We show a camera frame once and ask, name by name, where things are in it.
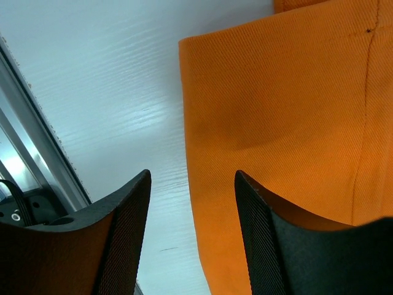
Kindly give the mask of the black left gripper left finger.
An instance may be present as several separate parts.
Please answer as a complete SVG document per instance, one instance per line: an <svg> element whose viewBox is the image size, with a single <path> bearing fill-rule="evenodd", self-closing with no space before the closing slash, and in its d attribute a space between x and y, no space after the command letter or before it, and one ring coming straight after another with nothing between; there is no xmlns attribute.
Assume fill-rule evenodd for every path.
<svg viewBox="0 0 393 295"><path fill-rule="evenodd" d="M2 294L133 294L150 201L141 171L50 224L1 223Z"/></svg>

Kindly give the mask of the orange trousers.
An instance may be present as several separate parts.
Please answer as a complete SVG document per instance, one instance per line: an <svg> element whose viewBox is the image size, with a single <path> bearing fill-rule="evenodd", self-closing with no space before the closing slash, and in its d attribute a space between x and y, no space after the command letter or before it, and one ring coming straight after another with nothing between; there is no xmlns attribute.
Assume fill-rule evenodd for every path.
<svg viewBox="0 0 393 295"><path fill-rule="evenodd" d="M179 43L190 197L213 294L251 293L238 170L336 222L392 214L392 2L274 10Z"/></svg>

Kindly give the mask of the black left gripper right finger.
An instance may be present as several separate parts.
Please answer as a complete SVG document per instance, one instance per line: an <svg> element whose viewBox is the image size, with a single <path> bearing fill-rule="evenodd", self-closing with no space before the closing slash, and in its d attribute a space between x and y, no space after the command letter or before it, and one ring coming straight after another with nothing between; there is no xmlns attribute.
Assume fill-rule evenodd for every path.
<svg viewBox="0 0 393 295"><path fill-rule="evenodd" d="M392 219L350 226L269 191L243 171L235 195L253 294L391 294Z"/></svg>

